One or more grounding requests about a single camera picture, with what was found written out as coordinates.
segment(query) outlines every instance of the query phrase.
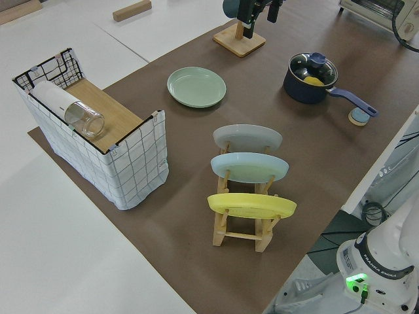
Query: brown tabletop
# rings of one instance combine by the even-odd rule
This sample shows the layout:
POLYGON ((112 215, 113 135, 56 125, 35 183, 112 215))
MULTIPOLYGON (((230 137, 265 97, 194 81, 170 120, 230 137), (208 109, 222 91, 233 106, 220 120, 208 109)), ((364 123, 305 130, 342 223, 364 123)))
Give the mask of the brown tabletop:
MULTIPOLYGON (((221 26, 105 90, 140 117, 166 111, 168 180, 132 210, 118 211, 53 154, 39 129, 30 132, 198 314, 261 313, 417 105, 418 54, 354 14, 338 15, 337 2, 286 1, 276 24, 261 14, 255 32, 266 44, 245 58, 212 41, 227 27, 221 26), (358 127, 349 122, 354 106, 344 99, 327 97, 316 105, 291 99, 282 82, 289 58, 301 52, 324 53, 338 68, 336 86, 380 116, 358 127), (225 80, 220 104, 192 109, 171 97, 169 75, 188 66, 225 80), (256 253, 250 240, 211 245, 214 214, 206 198, 216 193, 210 160, 219 153, 212 133, 228 124, 258 124, 283 135, 273 155, 290 169, 270 193, 298 205, 275 227, 264 253, 256 253)), ((253 229, 243 219, 232 223, 253 229)))

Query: blue saucepan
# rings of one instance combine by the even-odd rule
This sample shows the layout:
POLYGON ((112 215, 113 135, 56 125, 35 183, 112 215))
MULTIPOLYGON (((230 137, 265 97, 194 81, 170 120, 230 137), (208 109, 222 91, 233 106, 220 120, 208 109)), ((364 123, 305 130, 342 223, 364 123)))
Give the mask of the blue saucepan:
POLYGON ((338 79, 336 67, 323 54, 303 53, 289 60, 283 87, 288 95, 301 103, 319 103, 327 95, 343 97, 369 116, 377 116, 378 111, 353 93, 336 88, 338 79))

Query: white grid fabric liner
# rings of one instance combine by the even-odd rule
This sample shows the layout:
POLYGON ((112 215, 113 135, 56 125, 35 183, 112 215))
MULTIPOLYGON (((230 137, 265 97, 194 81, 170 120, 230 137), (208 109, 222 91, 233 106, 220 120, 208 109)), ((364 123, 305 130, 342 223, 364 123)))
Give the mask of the white grid fabric liner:
POLYGON ((169 167, 164 111, 155 111, 117 146, 102 154, 32 97, 31 88, 16 87, 54 152, 118 209, 135 207, 166 182, 169 167))

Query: yellow plate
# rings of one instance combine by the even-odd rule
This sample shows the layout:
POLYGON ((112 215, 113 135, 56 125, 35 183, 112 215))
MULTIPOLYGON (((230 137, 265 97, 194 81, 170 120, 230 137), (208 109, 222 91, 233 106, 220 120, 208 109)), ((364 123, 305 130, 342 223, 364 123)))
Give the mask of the yellow plate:
POLYGON ((285 198, 263 194, 224 193, 208 197, 209 207, 223 214, 228 209, 229 216, 242 218, 274 219, 291 216, 297 204, 285 198))

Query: glass lid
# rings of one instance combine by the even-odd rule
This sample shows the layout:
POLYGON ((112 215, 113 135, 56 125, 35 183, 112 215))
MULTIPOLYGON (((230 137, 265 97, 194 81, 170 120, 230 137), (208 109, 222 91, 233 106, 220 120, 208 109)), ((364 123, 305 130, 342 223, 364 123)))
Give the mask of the glass lid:
POLYGON ((323 54, 314 52, 293 56, 289 61, 289 69, 299 79, 305 82, 319 80, 319 86, 336 82, 338 71, 323 54))

